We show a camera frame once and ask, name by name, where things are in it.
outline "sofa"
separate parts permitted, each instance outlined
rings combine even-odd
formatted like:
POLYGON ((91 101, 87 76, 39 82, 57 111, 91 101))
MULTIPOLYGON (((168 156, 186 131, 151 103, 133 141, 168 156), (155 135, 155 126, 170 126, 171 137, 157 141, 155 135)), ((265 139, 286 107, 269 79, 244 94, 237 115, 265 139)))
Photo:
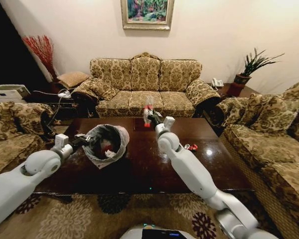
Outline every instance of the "sofa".
POLYGON ((162 60, 143 53, 132 59, 92 59, 92 77, 77 87, 72 97, 88 108, 90 115, 104 117, 141 117, 146 97, 164 116, 192 117, 202 108, 216 105, 219 94, 199 77, 202 65, 196 60, 162 60), (106 100, 95 91, 100 79, 118 89, 106 100))
MULTIPOLYGON (((259 101, 251 100, 252 97, 228 98, 215 107, 214 115, 218 118, 217 125, 224 127, 221 140, 253 184, 256 196, 282 235, 299 238, 299 112, 287 130, 278 132, 272 132, 274 126, 270 120, 263 122, 269 125, 265 132, 253 130, 252 124, 242 120, 250 104, 261 112, 262 101, 273 97, 255 95, 254 99, 259 101)), ((299 101, 299 83, 278 97, 299 101)), ((267 115, 269 119, 274 116, 273 112, 267 115)))
POLYGON ((10 171, 45 148, 42 137, 53 136, 47 124, 54 114, 44 104, 0 103, 0 173, 10 171))

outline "electrical cable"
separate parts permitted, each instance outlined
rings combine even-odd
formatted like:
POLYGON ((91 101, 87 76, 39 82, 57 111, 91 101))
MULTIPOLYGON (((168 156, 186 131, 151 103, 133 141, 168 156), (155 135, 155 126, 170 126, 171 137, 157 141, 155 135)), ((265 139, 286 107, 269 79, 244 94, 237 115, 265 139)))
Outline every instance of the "electrical cable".
MULTIPOLYGON (((60 93, 62 93, 62 91, 69 91, 69 90, 73 90, 73 89, 74 89, 74 88, 70 88, 70 89, 61 89, 57 94, 46 93, 46 92, 43 92, 43 91, 33 91, 33 92, 40 92, 40 93, 42 93, 42 94, 46 94, 46 95, 54 95, 54 96, 57 96, 57 95, 59 95, 60 93)), ((56 114, 59 112, 60 104, 61 104, 61 100, 62 100, 62 98, 64 98, 64 97, 60 97, 59 102, 58 102, 57 109, 56 109, 54 115, 52 116, 50 122, 47 124, 47 126, 49 126, 49 125, 53 122, 54 118, 56 117, 56 114)))

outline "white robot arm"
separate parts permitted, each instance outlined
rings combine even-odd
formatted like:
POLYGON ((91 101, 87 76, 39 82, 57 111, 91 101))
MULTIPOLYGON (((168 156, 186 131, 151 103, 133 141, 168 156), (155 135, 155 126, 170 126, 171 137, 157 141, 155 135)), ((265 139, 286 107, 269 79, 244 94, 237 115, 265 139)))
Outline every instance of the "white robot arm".
POLYGON ((216 218, 223 231, 232 239, 274 239, 274 235, 257 229, 258 222, 249 210, 233 195, 220 191, 214 184, 210 173, 196 156, 185 149, 176 134, 170 132, 175 122, 173 117, 166 117, 161 122, 153 111, 148 118, 153 122, 157 135, 158 147, 167 154, 173 169, 187 187, 200 196, 206 204, 216 210, 216 218))
POLYGON ((89 142, 89 137, 83 134, 76 135, 73 142, 68 143, 68 139, 58 134, 51 150, 35 152, 12 171, 0 174, 0 223, 33 193, 41 181, 56 172, 74 150, 89 142))

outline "table surface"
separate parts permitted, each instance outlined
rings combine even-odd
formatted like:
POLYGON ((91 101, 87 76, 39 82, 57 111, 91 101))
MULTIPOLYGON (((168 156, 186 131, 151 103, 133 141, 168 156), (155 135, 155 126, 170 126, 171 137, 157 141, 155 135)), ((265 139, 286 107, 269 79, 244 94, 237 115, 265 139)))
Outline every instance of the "table surface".
MULTIPOLYGON (((75 119, 66 135, 87 133, 98 124, 123 126, 130 135, 126 155, 98 169, 82 148, 73 153, 51 177, 42 181, 34 193, 51 195, 117 193, 190 192, 171 166, 158 152, 153 129, 144 128, 143 119, 75 119)), ((231 155, 205 119, 177 118, 172 132, 185 145, 197 144, 194 153, 223 191, 253 191, 248 179, 235 165, 231 155)))

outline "picture frame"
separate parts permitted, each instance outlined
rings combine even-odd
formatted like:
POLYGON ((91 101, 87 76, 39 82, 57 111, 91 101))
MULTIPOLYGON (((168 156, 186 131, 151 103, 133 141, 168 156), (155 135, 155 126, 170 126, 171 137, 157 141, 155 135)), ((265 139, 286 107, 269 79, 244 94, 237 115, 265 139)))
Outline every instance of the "picture frame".
POLYGON ((170 30, 174 0, 121 0, 123 29, 170 30))

